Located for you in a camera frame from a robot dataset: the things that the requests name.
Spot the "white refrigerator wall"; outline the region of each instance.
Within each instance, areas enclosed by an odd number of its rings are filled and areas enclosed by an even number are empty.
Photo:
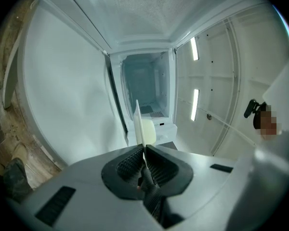
[[[251,99],[263,102],[262,95],[289,59],[289,39],[270,4],[240,12],[230,17],[229,22],[235,36],[238,62],[234,61],[229,30],[223,22],[196,37],[199,60],[193,60],[190,42],[178,49],[175,144],[179,150],[237,159],[244,153],[252,153],[261,142],[252,124],[253,115],[245,119],[243,114]],[[234,64],[238,64],[238,75]],[[191,120],[194,89],[200,91],[195,122]],[[235,92],[238,94],[236,103],[231,102]],[[229,113],[231,105],[235,105],[233,114]],[[212,120],[207,119],[203,110],[213,115]],[[232,128],[227,131],[228,127],[214,118],[226,121],[231,116],[231,126],[243,136]]]
[[[175,144],[181,150],[210,155],[223,124],[207,120],[201,109],[220,117],[227,116],[233,91],[232,52],[225,24],[219,23],[196,37],[199,60],[194,61],[191,43],[178,49],[178,103]],[[199,90],[196,120],[191,120],[194,89]]]
[[[289,38],[270,4],[238,13],[231,17],[231,21],[236,32],[241,69],[240,94],[231,125],[258,144],[262,139],[253,127],[253,115],[246,119],[243,114],[251,99],[264,102],[263,94],[289,60]],[[253,150],[251,143],[232,130],[215,155],[237,159]]]
[[[126,147],[105,56],[42,5],[18,66],[34,119],[30,125],[68,165]]]
[[[169,61],[172,54],[170,56],[169,54],[170,52],[163,53],[152,63],[155,67],[156,100],[167,117],[173,115],[173,112],[170,113],[170,110],[173,111],[173,99],[170,96],[174,95],[174,92],[171,91],[171,87],[174,85],[174,71],[170,71],[171,66]]]

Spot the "white plastic panel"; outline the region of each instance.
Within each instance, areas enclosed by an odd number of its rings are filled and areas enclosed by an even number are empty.
[[[289,39],[278,14],[270,4],[250,8],[230,19],[236,33],[241,64],[240,94],[231,125],[252,143],[244,143],[245,139],[230,130],[216,155],[237,159],[239,155],[253,151],[253,142],[259,144],[262,141],[253,127],[253,115],[246,119],[243,114],[251,99],[264,102],[263,94],[289,60]]]
[[[187,152],[210,154],[223,123],[208,120],[204,111],[226,118],[234,91],[233,55],[223,22],[197,35],[196,43],[199,60],[194,61],[190,42],[177,51],[177,141],[184,141]],[[191,119],[194,89],[199,90],[195,121]]]
[[[272,86],[263,94],[266,103],[276,111],[277,123],[283,131],[289,131],[289,61],[278,75]]]
[[[42,0],[41,4],[54,16],[67,24],[73,30],[100,50],[111,51],[90,19],[74,0]]]
[[[38,6],[19,52],[26,116],[49,153],[70,165],[127,146],[100,51]]]
[[[185,25],[174,33],[171,41],[176,47],[188,42],[192,37],[202,33],[209,27],[219,23],[225,18],[243,11],[247,8],[263,4],[266,0],[210,0],[207,6],[202,7],[199,12],[190,14]]]
[[[170,111],[170,86],[174,86],[170,77],[169,53],[162,53],[153,63],[155,68],[156,100],[166,116]]]

